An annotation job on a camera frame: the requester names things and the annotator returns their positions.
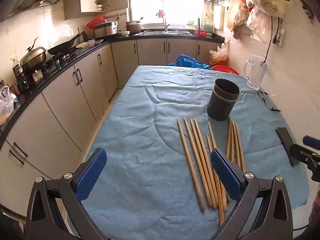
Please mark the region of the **red small basket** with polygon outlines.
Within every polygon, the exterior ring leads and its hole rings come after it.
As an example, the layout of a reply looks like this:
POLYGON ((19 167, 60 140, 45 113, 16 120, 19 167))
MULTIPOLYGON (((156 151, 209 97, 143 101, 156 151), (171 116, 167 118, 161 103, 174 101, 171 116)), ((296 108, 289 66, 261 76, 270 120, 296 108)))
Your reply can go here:
POLYGON ((206 37, 206 35, 207 35, 207 32, 205 31, 205 30, 195 30, 194 31, 194 36, 196 36, 196 37, 203 37, 203 38, 205 38, 206 37))

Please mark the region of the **glass beer mug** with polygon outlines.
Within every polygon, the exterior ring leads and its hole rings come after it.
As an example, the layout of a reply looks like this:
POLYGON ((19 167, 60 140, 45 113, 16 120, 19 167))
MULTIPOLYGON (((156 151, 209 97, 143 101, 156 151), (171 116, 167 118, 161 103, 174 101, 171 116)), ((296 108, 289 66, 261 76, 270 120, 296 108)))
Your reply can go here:
POLYGON ((249 88, 258 91, 267 70, 267 63, 261 58, 247 59, 243 72, 249 88))

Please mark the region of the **brown cooking pot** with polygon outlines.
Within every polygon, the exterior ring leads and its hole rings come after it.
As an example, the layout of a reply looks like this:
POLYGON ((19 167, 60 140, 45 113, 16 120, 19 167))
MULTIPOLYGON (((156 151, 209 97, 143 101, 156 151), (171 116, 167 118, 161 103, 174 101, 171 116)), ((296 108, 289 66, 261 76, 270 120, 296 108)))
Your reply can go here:
POLYGON ((130 35, 135 35, 141 32, 140 22, 142 19, 143 17, 138 21, 126 22, 126 30, 130 32, 130 35))

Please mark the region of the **black eyeglasses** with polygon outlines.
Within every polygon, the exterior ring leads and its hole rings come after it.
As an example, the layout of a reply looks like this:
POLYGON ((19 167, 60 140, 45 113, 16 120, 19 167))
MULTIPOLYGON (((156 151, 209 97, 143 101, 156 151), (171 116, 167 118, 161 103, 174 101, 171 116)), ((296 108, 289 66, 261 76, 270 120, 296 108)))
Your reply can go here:
POLYGON ((277 109, 277 107, 274 105, 273 101, 270 99, 269 94, 265 91, 263 91, 262 89, 259 89, 257 91, 257 95, 259 96, 259 98, 261 100, 263 100, 265 106, 273 111, 273 112, 281 112, 280 109, 277 109))

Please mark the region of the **blue plastic bag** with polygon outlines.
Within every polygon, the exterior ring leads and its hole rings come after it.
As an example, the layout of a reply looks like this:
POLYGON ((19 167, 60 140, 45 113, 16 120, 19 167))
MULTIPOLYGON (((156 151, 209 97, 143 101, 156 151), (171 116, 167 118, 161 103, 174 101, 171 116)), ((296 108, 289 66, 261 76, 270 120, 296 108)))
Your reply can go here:
POLYGON ((199 69, 210 69, 210 66, 205 63, 200 63, 199 61, 195 60, 193 57, 188 55, 180 55, 177 60, 173 63, 170 63, 169 66, 174 67, 189 67, 189 68, 199 68, 199 69))

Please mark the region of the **orange trash bin with bag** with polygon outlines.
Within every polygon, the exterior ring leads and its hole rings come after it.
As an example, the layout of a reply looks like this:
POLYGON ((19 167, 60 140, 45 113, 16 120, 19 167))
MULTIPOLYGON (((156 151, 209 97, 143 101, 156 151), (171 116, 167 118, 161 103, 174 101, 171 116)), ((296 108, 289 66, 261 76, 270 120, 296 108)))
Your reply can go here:
POLYGON ((228 62, 228 47, 224 43, 217 46, 217 50, 210 50, 209 54, 211 66, 225 66, 228 62))

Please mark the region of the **black phone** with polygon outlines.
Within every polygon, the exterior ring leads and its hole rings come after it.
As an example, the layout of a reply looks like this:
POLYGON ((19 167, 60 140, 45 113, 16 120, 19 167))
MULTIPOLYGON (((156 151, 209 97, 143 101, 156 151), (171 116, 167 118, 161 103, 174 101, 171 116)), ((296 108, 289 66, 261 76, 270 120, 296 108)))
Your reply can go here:
POLYGON ((292 157, 290 154, 290 147, 294 144, 294 142, 293 142, 293 139, 291 138, 291 135, 288 132, 287 128, 286 127, 277 127, 276 133, 277 133, 279 139, 281 140, 282 145, 285 148, 290 165, 292 167, 298 165, 300 163, 300 161, 298 161, 297 159, 292 157))

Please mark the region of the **red plastic basin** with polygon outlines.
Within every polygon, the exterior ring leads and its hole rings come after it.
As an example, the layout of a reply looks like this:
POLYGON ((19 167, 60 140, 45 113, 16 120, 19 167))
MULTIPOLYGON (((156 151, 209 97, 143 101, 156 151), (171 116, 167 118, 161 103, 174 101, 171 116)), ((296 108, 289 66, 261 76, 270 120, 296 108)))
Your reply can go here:
POLYGON ((234 70, 233 68, 231 68, 229 66, 225 66, 225 65, 213 66, 210 69, 213 71, 217 71, 217 72, 224 72, 224 73, 239 75, 239 73, 236 70, 234 70))

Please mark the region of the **black wok pan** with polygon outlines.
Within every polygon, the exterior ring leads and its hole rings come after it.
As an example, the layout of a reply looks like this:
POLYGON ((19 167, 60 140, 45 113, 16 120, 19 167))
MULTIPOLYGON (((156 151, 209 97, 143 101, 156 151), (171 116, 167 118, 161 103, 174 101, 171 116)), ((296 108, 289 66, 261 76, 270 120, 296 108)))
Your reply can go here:
POLYGON ((82 35, 82 32, 79 32, 77 35, 75 35, 73 38, 71 38, 70 40, 63 42, 57 46, 54 46, 53 48, 50 48, 47 50, 47 52, 54 56, 57 54, 61 54, 61 53, 67 53, 70 51, 70 49, 72 48, 74 41, 79 38, 82 35))

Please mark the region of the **steel lidded pot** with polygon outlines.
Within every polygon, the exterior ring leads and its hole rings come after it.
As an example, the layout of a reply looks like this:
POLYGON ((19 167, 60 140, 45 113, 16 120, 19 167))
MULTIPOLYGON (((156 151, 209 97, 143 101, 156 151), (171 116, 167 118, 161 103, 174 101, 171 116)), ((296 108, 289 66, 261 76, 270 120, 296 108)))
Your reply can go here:
POLYGON ((27 53, 20 60, 20 65, 25 73, 37 70, 46 61, 47 50, 42 46, 35 47, 37 39, 38 37, 35 38, 33 45, 27 48, 27 53))

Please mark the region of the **black utensil holder cup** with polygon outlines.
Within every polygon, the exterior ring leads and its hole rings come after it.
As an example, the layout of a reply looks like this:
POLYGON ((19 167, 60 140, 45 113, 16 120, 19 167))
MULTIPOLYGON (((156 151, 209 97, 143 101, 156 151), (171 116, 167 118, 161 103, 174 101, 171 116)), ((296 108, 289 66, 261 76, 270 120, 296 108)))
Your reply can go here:
POLYGON ((212 94, 207 106, 207 114, 216 121, 228 119, 241 89, 227 79, 216 79, 212 86, 212 94))

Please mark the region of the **wooden chopstick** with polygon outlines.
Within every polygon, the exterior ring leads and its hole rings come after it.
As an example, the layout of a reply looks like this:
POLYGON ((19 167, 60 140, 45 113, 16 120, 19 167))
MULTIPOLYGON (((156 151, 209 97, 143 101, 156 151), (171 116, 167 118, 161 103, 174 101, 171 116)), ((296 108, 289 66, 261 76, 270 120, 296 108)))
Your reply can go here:
MULTIPOLYGON (((213 150, 213 146, 212 146, 212 141, 210 139, 210 136, 207 134, 206 135, 207 138, 207 143, 208 143, 208 147, 209 147, 209 151, 210 153, 213 150)), ((218 200, 218 204, 219 204, 219 221, 220 221, 220 225, 222 225, 224 223, 224 210, 223 210, 223 200, 222 200, 222 193, 221 193, 221 188, 220 188, 220 181, 219 178, 215 172, 215 170, 213 169, 213 175, 214 175, 214 179, 215 179, 215 192, 217 193, 217 200, 218 200)))
POLYGON ((185 156, 186 156, 186 159, 187 159, 189 171, 190 171, 191 178, 192 178, 192 181, 193 181, 193 185, 195 187, 195 192, 196 192, 197 199, 198 199, 198 202, 199 202, 200 210, 201 210, 201 212, 204 212, 206 207, 205 207, 203 196, 202 196, 202 193, 201 193, 201 190, 200 190, 200 185, 199 185, 196 173, 195 173, 195 169, 194 169, 193 162, 192 162, 192 159, 191 159, 191 156, 190 156, 190 152, 189 152, 189 148, 188 148, 187 142, 185 140, 183 129, 182 129, 181 123, 180 123, 180 121, 178 119, 177 119, 177 125, 178 125, 178 130, 179 130, 179 133, 180 133, 180 137, 181 137, 181 142, 182 142, 182 145, 183 145, 183 148, 184 148, 185 156))
POLYGON ((206 146, 204 144, 204 140, 202 138, 202 134, 201 134, 199 125, 197 124, 197 121, 195 119, 191 119, 190 123, 191 123, 193 131, 195 132, 196 143, 197 143, 197 146, 198 146, 200 160, 201 160, 201 163, 202 163, 202 169, 204 171, 204 175, 205 175, 205 178, 206 178, 209 194, 210 194, 210 197, 212 199, 212 207, 213 208, 217 208, 217 206, 219 204, 218 204, 218 200, 217 200, 217 193, 215 192, 215 190, 216 190, 216 188, 215 188, 215 179, 214 179, 214 176, 213 176, 212 167, 211 167, 211 165, 209 163, 207 149, 206 149, 206 146))
POLYGON ((210 122, 208 122, 208 129, 209 129, 209 134, 210 134, 210 139, 211 139, 211 142, 212 142, 213 149, 216 149, 217 148, 217 144, 216 144, 216 140, 215 140, 213 129, 212 129, 212 126, 211 126, 210 122))
POLYGON ((231 147, 231 119, 228 118, 228 134, 227 134, 227 146, 226 146, 226 157, 229 158, 231 147))
POLYGON ((195 155, 195 159, 196 159, 197 166, 198 166, 198 169, 199 169, 199 173, 200 173, 200 177, 201 177, 201 180, 202 180, 202 185, 203 185, 203 188, 204 188, 204 192, 206 194, 208 205, 210 207, 212 207, 212 199, 210 197, 208 186, 207 186, 207 182, 206 182, 206 178, 205 178, 205 175, 204 175, 204 171, 202 169, 202 163, 201 163, 201 160, 200 160, 198 146, 197 146, 197 143, 196 143, 195 132, 192 129, 190 120, 188 121, 186 118, 183 118, 183 121, 184 121, 186 130, 187 130, 187 133, 188 133, 188 136, 189 136, 189 140, 190 140, 190 143, 191 143, 194 155, 195 155))
POLYGON ((200 145, 201 145, 201 154, 203 156, 203 162, 206 166, 204 168, 204 173, 207 176, 207 184, 208 189, 210 192, 210 195, 212 197, 213 205, 217 206, 220 210, 220 213, 223 214, 223 212, 227 211, 227 202, 226 202, 226 194, 223 189, 221 189, 221 183, 220 180, 215 173, 215 171, 212 168, 211 162, 210 162, 210 148, 207 149, 204 140, 202 137, 201 130, 199 128, 199 125, 197 123, 197 120, 194 118, 195 127, 197 130, 197 137, 199 139, 200 145))
POLYGON ((241 167, 243 172, 246 172, 244 152, 243 152, 240 132, 239 132, 237 124, 235 124, 235 129, 236 129, 237 142, 238 142, 238 152, 239 152, 239 154, 238 154, 239 156, 237 157, 238 166, 241 167))
POLYGON ((235 122, 232 121, 233 124, 233 133, 234 133, 234 144, 235 144, 235 157, 236 163, 239 167, 241 167, 241 160, 240 160, 240 150, 239 150, 239 142, 238 142, 238 133, 236 131, 235 122))

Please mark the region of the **white plastic bag on counter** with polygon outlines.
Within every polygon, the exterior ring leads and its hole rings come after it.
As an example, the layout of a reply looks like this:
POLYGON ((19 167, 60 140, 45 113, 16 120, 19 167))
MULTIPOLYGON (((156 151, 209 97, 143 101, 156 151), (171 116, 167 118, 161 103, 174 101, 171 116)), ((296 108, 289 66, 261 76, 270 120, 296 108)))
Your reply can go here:
POLYGON ((12 94, 7 85, 1 88, 0 125, 3 125, 13 112, 15 98, 16 95, 12 94))

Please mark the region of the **blue table cloth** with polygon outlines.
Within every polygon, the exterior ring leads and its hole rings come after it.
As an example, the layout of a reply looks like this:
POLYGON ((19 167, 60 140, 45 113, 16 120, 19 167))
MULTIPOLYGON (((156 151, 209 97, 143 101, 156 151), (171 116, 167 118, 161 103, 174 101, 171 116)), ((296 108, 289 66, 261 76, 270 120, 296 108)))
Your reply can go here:
POLYGON ((282 115, 269 110, 246 80, 211 70, 140 66, 130 77, 92 150, 103 148, 107 164, 83 206, 106 237, 113 239, 210 239, 219 214, 202 212, 181 142, 184 119, 196 119, 201 133, 213 130, 226 148, 226 121, 207 115, 212 85, 234 82, 241 94, 231 111, 246 170, 260 178, 282 176, 293 209, 307 203, 305 167, 292 167, 276 128, 282 115))

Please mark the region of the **silver rice cooker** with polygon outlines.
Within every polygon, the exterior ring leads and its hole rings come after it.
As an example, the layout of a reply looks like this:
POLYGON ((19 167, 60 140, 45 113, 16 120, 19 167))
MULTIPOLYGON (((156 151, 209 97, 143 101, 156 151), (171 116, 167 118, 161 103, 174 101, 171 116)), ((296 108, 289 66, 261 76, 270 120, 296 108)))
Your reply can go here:
POLYGON ((118 34, 118 22, 117 21, 104 21, 97 24, 93 28, 95 38, 103 38, 107 36, 114 36, 118 34))

